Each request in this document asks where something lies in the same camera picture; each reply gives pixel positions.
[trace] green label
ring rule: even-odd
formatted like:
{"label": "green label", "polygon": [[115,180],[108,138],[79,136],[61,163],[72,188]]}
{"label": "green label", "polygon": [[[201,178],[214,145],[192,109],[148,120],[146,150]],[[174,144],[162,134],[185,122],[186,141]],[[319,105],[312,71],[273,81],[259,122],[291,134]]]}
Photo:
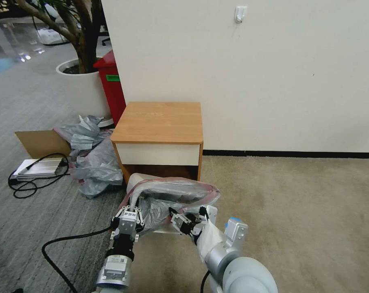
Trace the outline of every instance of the green label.
{"label": "green label", "polygon": [[119,75],[106,74],[107,81],[120,81]]}

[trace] soil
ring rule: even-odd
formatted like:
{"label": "soil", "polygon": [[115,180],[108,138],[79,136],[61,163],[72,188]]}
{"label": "soil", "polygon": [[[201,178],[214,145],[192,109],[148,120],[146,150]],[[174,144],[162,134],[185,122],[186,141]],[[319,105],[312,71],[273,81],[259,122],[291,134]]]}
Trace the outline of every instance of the soil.
{"label": "soil", "polygon": [[63,72],[66,74],[80,74],[80,66],[78,64],[70,66],[68,68],[65,68]]}

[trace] red trash bin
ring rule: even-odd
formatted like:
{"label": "red trash bin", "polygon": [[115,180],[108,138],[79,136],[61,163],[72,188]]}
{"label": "red trash bin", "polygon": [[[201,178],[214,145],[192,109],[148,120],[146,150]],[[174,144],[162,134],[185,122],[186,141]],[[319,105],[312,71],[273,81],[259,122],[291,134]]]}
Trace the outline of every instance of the red trash bin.
{"label": "red trash bin", "polygon": [[120,85],[114,52],[112,50],[108,52],[94,64],[94,67],[99,71],[112,120],[116,126],[126,108],[126,103],[124,102],[122,86]]}

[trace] white planter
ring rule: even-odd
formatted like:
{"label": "white planter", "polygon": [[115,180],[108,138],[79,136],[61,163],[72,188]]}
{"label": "white planter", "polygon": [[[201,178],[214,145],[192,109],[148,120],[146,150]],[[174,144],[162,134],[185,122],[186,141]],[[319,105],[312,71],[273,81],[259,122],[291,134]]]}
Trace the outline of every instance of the white planter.
{"label": "white planter", "polygon": [[113,123],[110,109],[99,72],[85,74],[67,74],[65,68],[78,64],[78,59],[68,60],[58,65],[55,70],[67,81],[68,96],[75,110],[81,116],[94,115],[104,117],[100,127]]}

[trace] carpet floor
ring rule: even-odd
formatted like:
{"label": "carpet floor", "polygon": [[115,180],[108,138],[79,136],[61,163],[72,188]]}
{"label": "carpet floor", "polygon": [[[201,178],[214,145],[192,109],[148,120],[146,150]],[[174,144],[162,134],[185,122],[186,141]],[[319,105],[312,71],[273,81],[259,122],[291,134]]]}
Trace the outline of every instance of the carpet floor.
{"label": "carpet floor", "polygon": [[[103,55],[110,47],[98,47]],[[123,192],[93,200],[62,178],[17,200],[7,177],[27,153],[15,131],[77,122],[54,68],[71,45],[0,73],[0,292],[69,292],[43,259],[48,240],[108,225]],[[369,292],[369,160],[204,157],[201,180],[216,185],[217,226],[249,225],[244,254],[272,272],[280,292]],[[106,235],[53,244],[49,255],[79,292],[91,292]],[[135,245],[130,292],[198,292],[206,271],[186,236],[149,234]]]}

